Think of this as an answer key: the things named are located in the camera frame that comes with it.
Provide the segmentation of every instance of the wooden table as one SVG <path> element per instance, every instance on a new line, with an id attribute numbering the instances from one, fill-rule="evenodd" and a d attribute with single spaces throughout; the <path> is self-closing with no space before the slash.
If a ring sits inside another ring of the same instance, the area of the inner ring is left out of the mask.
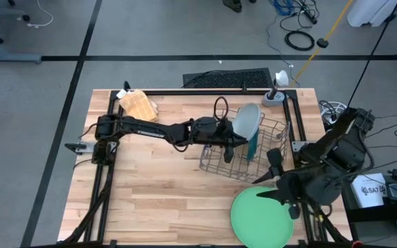
<path id="1" fill-rule="evenodd" d="M 315 91 L 298 89 L 297 94 L 307 140 L 317 141 L 325 132 Z M 85 130 L 107 112 L 109 97 L 110 90 L 93 91 Z M 159 106 L 159 122 L 172 124 L 211 116 L 217 96 L 149 97 Z M 232 110 L 258 103 L 267 118 L 285 122 L 283 107 L 262 106 L 262 96 L 225 97 Z M 84 141 L 94 142 L 93 133 L 94 129 L 84 136 Z M 122 245 L 239 245 L 231 228 L 230 208 L 234 197 L 252 185 L 199 169 L 202 149 L 202 145 L 192 145 L 179 153 L 161 139 L 136 134 L 124 136 L 116 156 L 104 242 L 115 239 Z M 78 156 L 77 162 L 90 157 L 91 154 Z M 284 167 L 294 167 L 290 152 Z M 75 169 L 59 240 L 67 238 L 87 212 L 95 171 L 96 165 L 91 163 L 82 163 Z M 92 240 L 96 238 L 99 212 L 94 219 Z M 333 204 L 330 219 L 342 235 L 351 238 L 341 198 Z M 289 244 L 300 239 L 306 239 L 302 218 L 295 220 Z"/>

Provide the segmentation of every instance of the wire dish rack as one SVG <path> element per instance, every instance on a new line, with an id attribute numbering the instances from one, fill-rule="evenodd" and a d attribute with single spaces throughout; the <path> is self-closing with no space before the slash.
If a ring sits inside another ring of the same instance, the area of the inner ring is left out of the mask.
<path id="1" fill-rule="evenodd" d="M 225 110 L 219 109 L 218 112 L 222 116 Z M 233 121 L 237 112 L 238 110 L 228 110 L 227 118 Z M 226 163 L 223 158 L 224 148 L 205 145 L 200 157 L 200 168 L 207 172 L 252 183 L 268 172 L 270 164 L 266 153 L 269 150 L 279 148 L 282 162 L 284 162 L 287 155 L 288 130 L 288 123 L 265 118 L 264 113 L 261 113 L 258 143 L 252 160 L 247 159 L 248 144 L 234 148 L 234 157 L 231 163 Z"/>

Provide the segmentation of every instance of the yellow pole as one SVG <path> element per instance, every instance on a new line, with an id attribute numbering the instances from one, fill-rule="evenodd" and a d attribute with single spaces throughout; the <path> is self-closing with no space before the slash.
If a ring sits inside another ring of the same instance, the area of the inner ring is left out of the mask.
<path id="1" fill-rule="evenodd" d="M 343 8 L 343 11 L 341 12 L 341 14 L 339 15 L 339 17 L 337 18 L 334 26 L 331 28 L 330 32 L 327 34 L 327 36 L 324 38 L 325 41 L 327 41 L 330 36 L 334 33 L 336 27 L 338 26 L 338 24 L 340 23 L 341 19 L 343 18 L 344 14 L 346 13 L 347 9 L 349 9 L 350 5 L 352 4 L 353 0 L 349 0 L 347 2 L 347 4 L 345 5 L 345 7 Z M 292 83 L 290 84 L 290 87 L 293 87 L 295 85 L 295 82 L 298 80 L 298 78 L 300 77 L 300 75 L 306 70 L 307 66 L 310 64 L 310 61 L 312 61 L 312 59 L 320 52 L 320 48 L 318 47 L 315 52 L 310 56 L 310 58 L 306 61 L 306 63 L 304 63 L 303 68 L 301 68 L 301 70 L 298 72 L 298 74 L 296 75 L 295 79 L 292 81 Z"/>

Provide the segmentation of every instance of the yellow sponge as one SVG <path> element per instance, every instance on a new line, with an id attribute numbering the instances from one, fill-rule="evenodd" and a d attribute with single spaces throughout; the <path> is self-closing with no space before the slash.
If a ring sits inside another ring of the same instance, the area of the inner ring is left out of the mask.
<path id="1" fill-rule="evenodd" d="M 143 121 L 157 122 L 155 103 L 151 102 L 141 90 L 127 92 L 119 101 L 126 115 Z"/>

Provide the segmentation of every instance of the green plate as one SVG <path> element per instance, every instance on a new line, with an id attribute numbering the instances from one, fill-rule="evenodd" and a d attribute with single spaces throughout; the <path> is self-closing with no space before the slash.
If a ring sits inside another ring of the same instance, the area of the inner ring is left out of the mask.
<path id="1" fill-rule="evenodd" d="M 271 190 L 251 187 L 241 192 L 231 209 L 231 223 L 237 238 L 249 248 L 282 248 L 294 232 L 289 205 L 256 196 Z"/>

